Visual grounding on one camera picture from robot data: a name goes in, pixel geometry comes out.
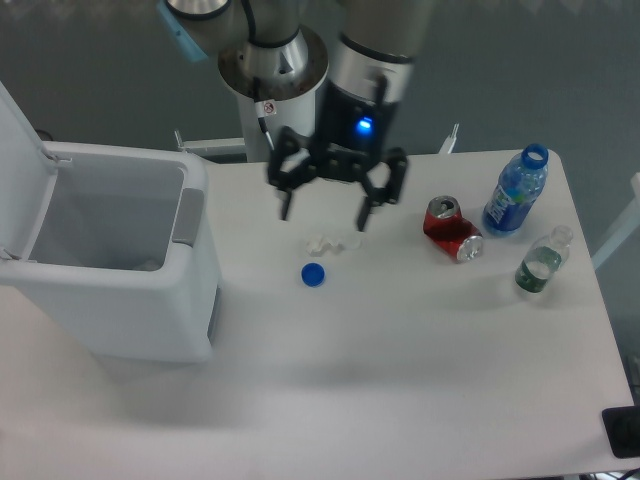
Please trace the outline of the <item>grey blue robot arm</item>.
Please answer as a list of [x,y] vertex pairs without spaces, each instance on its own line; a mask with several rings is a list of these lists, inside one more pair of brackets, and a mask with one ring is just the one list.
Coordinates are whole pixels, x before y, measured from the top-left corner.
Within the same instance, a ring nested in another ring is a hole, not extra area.
[[289,206],[317,179],[357,183],[356,220],[399,201],[406,153],[385,144],[434,10],[431,1],[348,1],[334,50],[301,1],[162,1],[190,57],[216,60],[237,99],[247,159]]

